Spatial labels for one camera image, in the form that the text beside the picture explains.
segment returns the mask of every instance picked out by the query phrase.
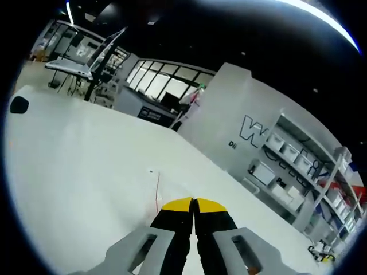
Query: white table surface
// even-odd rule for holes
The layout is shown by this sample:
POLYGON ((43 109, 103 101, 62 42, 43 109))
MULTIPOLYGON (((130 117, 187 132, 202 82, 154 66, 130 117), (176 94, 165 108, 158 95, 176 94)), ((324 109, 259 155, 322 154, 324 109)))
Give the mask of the white table surface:
MULTIPOLYGON (((23 115, 7 113, 10 194, 54 271, 88 270, 115 242, 149 225, 160 173, 160 206, 184 197, 217 201, 237 227, 279 249, 286 265, 321 274, 305 236, 172 130, 31 86, 14 96, 30 104, 23 115)), ((203 274, 194 239, 184 274, 203 274)))

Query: shelf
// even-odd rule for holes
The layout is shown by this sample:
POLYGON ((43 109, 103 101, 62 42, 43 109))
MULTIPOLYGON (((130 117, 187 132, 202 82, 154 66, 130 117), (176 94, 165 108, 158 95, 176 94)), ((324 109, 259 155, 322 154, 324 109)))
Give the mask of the shelf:
POLYGON ((296 211, 290 209, 281 199, 279 199, 276 195, 274 195, 271 192, 271 190, 266 185, 264 185, 264 183, 262 183, 261 181, 259 181, 257 178, 255 178, 250 173, 247 173, 246 178, 250 182, 252 182, 253 184, 255 184, 256 186, 258 186, 258 188, 261 189, 261 191, 264 191, 266 194, 268 194, 273 200, 275 200, 278 204, 280 204, 284 209, 286 209, 294 217, 297 217, 298 216, 298 214, 296 213, 296 211))
MULTIPOLYGON (((308 149, 313 155, 315 155, 320 161, 325 163, 325 166, 332 171, 337 164, 334 157, 324 148, 321 143, 319 143, 312 135, 310 135, 305 129, 303 129, 299 124, 294 122, 292 119, 285 115, 281 115, 278 122, 276 123, 280 128, 288 132, 291 136, 296 138, 302 145, 308 149)), ((352 188, 352 185, 345 179, 344 175, 340 172, 339 168, 335 179, 340 182, 343 191, 350 197, 352 204, 358 202, 357 196, 352 188)), ((358 203, 357 212, 359 217, 362 217, 363 210, 361 205, 358 203)))
POLYGON ((276 155, 282 161, 284 161, 289 167, 291 167, 298 175, 302 177, 306 182, 312 185, 319 193, 321 193, 322 188, 318 186, 309 176, 307 176, 304 172, 300 171, 298 167, 288 160, 280 151, 273 149, 269 144, 265 143, 264 146, 271 151, 272 154, 276 155))

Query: overhead lamp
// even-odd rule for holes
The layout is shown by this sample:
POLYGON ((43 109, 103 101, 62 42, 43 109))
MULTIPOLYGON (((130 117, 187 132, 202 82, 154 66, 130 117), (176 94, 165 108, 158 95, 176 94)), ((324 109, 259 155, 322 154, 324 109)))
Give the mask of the overhead lamp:
POLYGON ((74 25, 74 20, 73 20, 73 17, 71 15, 69 0, 67 0, 67 11, 68 11, 70 23, 73 26, 74 25))
POLYGON ((317 18, 321 19, 325 23, 329 24, 333 29, 335 29, 338 33, 340 33, 342 36, 344 36, 345 39, 348 40, 349 43, 351 43, 355 49, 360 53, 360 50, 357 46, 357 44, 354 42, 350 34, 334 19, 332 19, 329 15, 326 13, 320 11, 314 6, 311 6, 310 4, 303 2, 301 0, 277 0, 279 2, 283 2, 286 4, 289 4, 291 6, 297 7, 301 10, 304 10, 308 13, 311 13, 312 15, 316 16, 317 18))

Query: ceiling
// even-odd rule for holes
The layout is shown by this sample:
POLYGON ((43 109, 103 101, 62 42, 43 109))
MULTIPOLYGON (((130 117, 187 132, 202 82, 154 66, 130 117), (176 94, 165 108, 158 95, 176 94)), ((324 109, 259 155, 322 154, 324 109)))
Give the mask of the ceiling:
MULTIPOLYGON (((70 0, 70 5, 75 24, 101 36, 127 25, 121 46, 139 57, 211 70, 229 62, 251 70, 254 78, 310 111, 347 146, 367 184, 367 43, 362 28, 367 20, 361 2, 321 1, 361 53, 320 19, 275 0, 119 0, 111 5, 107 0, 70 0), (85 13, 96 17, 93 23, 85 13)), ((68 21, 66 15, 60 19, 68 21)))

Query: red cable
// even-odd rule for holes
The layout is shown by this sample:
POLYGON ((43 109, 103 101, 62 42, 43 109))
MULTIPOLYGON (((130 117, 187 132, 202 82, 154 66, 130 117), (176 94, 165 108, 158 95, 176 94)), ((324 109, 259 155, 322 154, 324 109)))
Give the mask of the red cable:
POLYGON ((155 209, 157 211, 158 214, 158 201, 157 201, 157 196, 158 196, 158 185, 159 185, 159 176, 160 176, 161 172, 158 172, 158 180, 157 180, 157 188, 155 189, 155 209))

